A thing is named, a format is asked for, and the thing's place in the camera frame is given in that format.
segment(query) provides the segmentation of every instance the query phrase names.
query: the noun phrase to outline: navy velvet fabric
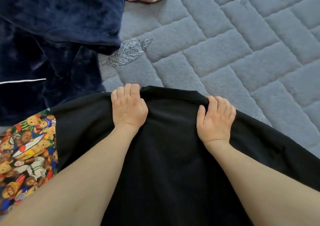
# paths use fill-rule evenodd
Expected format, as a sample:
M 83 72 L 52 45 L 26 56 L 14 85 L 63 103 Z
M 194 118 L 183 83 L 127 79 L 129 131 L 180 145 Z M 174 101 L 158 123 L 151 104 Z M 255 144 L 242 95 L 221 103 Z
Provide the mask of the navy velvet fabric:
M 0 3 L 0 126 L 104 91 L 97 52 L 120 47 L 124 0 Z

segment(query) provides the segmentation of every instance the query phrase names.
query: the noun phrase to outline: forearm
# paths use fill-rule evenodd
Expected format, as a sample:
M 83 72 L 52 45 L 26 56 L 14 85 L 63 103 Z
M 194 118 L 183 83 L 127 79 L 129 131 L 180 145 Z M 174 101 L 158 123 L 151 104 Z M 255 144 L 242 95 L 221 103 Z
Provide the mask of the forearm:
M 100 225 L 137 133 L 121 125 L 6 216 L 1 225 Z
M 226 142 L 208 150 L 255 226 L 317 225 L 320 193 L 237 151 Z

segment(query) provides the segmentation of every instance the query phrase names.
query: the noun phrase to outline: left hand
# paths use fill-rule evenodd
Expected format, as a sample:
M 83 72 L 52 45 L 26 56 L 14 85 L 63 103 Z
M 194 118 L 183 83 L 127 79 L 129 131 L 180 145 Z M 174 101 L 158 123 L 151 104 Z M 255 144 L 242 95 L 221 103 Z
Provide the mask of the left hand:
M 111 93 L 112 118 L 115 126 L 129 124 L 139 129 L 146 121 L 148 107 L 140 98 L 138 84 L 126 84 Z

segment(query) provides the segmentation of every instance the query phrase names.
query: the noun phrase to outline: quilted pattern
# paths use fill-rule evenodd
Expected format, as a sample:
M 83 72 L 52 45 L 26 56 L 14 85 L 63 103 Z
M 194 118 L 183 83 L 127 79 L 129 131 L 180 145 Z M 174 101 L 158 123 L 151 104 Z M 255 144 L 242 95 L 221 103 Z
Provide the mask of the quilted pattern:
M 320 158 L 320 0 L 126 2 L 122 34 L 152 39 L 146 55 L 104 69 L 125 83 L 229 99 Z

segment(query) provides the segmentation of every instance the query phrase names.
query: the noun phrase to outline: hand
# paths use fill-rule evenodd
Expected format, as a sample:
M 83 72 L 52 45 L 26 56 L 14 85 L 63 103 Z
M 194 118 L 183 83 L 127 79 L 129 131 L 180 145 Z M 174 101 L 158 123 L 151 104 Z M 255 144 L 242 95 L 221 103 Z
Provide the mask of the hand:
M 140 86 L 126 84 L 111 93 L 112 118 L 115 126 L 129 124 L 137 130 L 145 123 L 148 107 L 140 98 Z
M 197 115 L 197 132 L 206 146 L 212 141 L 229 143 L 231 125 L 235 119 L 236 109 L 227 99 L 220 96 L 207 96 L 209 107 L 207 114 L 205 107 L 200 106 Z

